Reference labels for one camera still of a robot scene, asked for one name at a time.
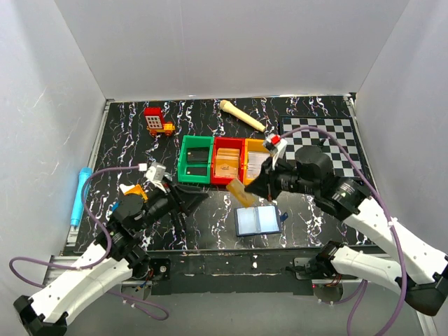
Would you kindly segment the white gold VIP card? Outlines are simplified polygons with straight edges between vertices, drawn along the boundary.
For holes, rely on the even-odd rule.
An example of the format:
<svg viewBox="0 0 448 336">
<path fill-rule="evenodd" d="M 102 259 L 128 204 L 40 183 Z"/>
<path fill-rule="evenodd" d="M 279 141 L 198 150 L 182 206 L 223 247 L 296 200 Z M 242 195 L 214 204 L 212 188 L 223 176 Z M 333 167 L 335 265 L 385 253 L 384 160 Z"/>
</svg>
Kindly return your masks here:
<svg viewBox="0 0 448 336">
<path fill-rule="evenodd" d="M 261 165 L 260 164 L 248 164 L 246 169 L 246 178 L 248 180 L 253 180 L 260 174 Z"/>
</svg>

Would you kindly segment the brown orange card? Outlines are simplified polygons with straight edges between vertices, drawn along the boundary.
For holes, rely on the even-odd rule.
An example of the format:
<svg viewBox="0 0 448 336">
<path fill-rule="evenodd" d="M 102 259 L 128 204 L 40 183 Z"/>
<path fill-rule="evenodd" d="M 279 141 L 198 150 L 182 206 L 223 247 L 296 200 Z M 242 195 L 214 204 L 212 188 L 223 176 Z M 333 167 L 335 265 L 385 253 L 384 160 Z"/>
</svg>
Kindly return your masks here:
<svg viewBox="0 0 448 336">
<path fill-rule="evenodd" d="M 243 207 L 252 207 L 256 202 L 255 196 L 245 191 L 245 185 L 238 178 L 232 179 L 231 182 L 226 185 L 226 189 Z"/>
</svg>

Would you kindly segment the navy blue card holder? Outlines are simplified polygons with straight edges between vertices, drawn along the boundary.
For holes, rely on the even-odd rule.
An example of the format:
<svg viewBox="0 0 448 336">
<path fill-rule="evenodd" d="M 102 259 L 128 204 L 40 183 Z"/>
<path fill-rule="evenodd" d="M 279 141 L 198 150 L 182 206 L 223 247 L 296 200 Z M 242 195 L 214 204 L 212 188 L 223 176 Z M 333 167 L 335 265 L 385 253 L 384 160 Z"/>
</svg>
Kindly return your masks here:
<svg viewBox="0 0 448 336">
<path fill-rule="evenodd" d="M 234 210 L 236 235 L 247 237 L 281 233 L 288 213 L 279 213 L 277 205 L 237 208 Z"/>
</svg>

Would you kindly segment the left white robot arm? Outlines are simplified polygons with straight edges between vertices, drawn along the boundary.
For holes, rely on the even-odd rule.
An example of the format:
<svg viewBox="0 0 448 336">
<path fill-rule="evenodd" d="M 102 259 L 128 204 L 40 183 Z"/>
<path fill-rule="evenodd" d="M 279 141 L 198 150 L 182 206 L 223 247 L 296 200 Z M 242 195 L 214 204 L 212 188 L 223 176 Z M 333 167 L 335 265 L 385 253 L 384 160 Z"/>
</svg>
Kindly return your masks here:
<svg viewBox="0 0 448 336">
<path fill-rule="evenodd" d="M 86 307 L 129 278 L 151 272 L 151 259 L 141 247 L 144 230 L 167 214 L 180 228 L 184 218 L 208 198 L 199 188 L 167 178 L 150 193 L 140 185 L 122 185 L 122 199 L 83 255 L 32 296 L 22 295 L 13 306 L 29 335 L 64 335 Z"/>
</svg>

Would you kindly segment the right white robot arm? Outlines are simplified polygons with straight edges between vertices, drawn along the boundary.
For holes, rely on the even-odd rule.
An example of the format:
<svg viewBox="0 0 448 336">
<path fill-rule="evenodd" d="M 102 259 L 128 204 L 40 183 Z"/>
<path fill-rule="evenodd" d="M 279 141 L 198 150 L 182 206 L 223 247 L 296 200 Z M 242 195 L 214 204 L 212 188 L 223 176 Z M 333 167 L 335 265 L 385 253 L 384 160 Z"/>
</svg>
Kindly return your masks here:
<svg viewBox="0 0 448 336">
<path fill-rule="evenodd" d="M 285 144 L 263 144 L 269 157 L 246 192 L 266 200 L 275 200 L 283 191 L 311 195 L 318 208 L 364 234 L 390 257 L 363 255 L 330 241 L 314 258 L 322 277 L 342 274 L 374 282 L 403 293 L 405 302 L 418 312 L 435 316 L 447 299 L 447 255 L 397 220 L 388 222 L 368 187 L 336 176 L 331 159 L 319 146 L 301 147 L 292 166 L 282 158 Z"/>
</svg>

